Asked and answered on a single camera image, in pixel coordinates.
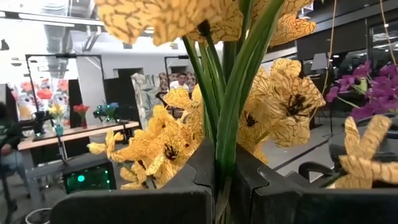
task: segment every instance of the floor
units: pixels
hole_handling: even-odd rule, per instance
[[[328,120],[320,120],[318,122],[321,122],[324,125],[311,131],[311,138],[307,144],[289,149],[281,149],[277,148],[273,142],[267,143],[264,146],[264,152],[269,160],[268,166],[276,169],[278,173],[282,175],[287,175],[292,171],[298,171],[299,165],[307,161],[316,161],[331,167],[333,164],[329,157],[327,142],[330,137],[330,126],[328,125]],[[333,132],[335,134],[339,134],[343,132],[343,129],[341,126],[334,126]],[[115,171],[116,182],[120,186],[124,181],[120,179],[118,169],[115,169]],[[315,179],[317,177],[315,175],[311,175],[310,178]],[[11,195],[17,200],[18,204],[18,210],[14,213],[13,220],[15,220],[14,223],[20,223],[21,217],[32,210],[30,200],[26,197],[27,191],[22,185],[22,181],[19,176],[15,175],[9,177],[8,182]],[[48,207],[53,206],[66,195],[61,187],[57,186],[44,189],[43,193],[45,195],[45,203]],[[2,197],[2,189],[0,189],[0,220],[3,220],[5,217],[6,211],[7,208]]]

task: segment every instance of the desk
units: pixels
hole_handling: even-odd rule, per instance
[[[65,142],[73,139],[84,138],[95,134],[107,133],[109,130],[118,131],[124,128],[139,127],[139,123],[131,121],[126,124],[117,123],[103,123],[99,125],[89,126],[87,128],[71,128],[64,130],[64,135],[60,136],[60,141]],[[29,192],[32,201],[32,208],[34,210],[43,208],[42,197],[39,190],[37,179],[46,175],[56,174],[62,172],[60,169],[54,169],[52,166],[34,167],[32,154],[30,150],[35,147],[46,146],[49,144],[58,143],[58,137],[55,134],[46,134],[43,139],[33,141],[33,138],[27,138],[18,145],[18,149],[22,153],[24,165],[26,169],[26,176],[29,181]]]

